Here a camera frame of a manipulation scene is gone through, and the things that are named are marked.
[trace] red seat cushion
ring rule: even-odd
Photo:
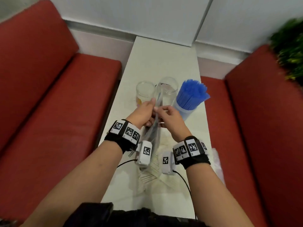
[[[0,216],[24,221],[88,156],[121,62],[77,54],[0,158]]]
[[[0,152],[78,45],[50,0],[0,24]]]
[[[273,225],[303,226],[302,90],[285,80],[268,46],[226,81]]]
[[[226,187],[255,226],[267,226],[232,103],[223,80],[201,77],[210,99],[205,101],[211,146],[221,161]]]

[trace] black cable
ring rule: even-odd
[[[135,161],[135,162],[136,162],[137,159],[128,160],[128,161],[126,161],[126,162],[124,162],[124,163],[121,163],[119,166],[122,166],[123,164],[129,163],[129,162],[132,162],[132,161]]]
[[[185,185],[187,186],[187,189],[188,189],[188,191],[189,191],[190,197],[191,197],[191,192],[190,192],[189,186],[187,185],[185,179],[184,179],[177,171],[173,170],[173,172],[177,173],[177,174],[183,179],[183,181],[184,181],[184,183],[185,183]]]

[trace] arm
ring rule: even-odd
[[[176,142],[191,136],[180,113],[172,106],[155,108]],[[195,212],[199,220],[211,227],[253,226],[241,206],[207,163],[186,169]]]
[[[151,125],[154,104],[155,99],[144,102],[126,119],[139,129],[145,123]],[[51,190],[22,226],[63,226],[81,203],[101,202],[122,155],[117,143],[103,141]]]

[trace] green foliage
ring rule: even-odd
[[[303,19],[291,19],[271,38],[279,64],[288,70],[287,79],[303,86]]]

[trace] person's right hand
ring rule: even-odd
[[[154,111],[163,120],[161,127],[165,127],[172,134],[172,138],[177,142],[183,141],[191,136],[191,132],[185,125],[180,113],[172,106],[154,107]]]

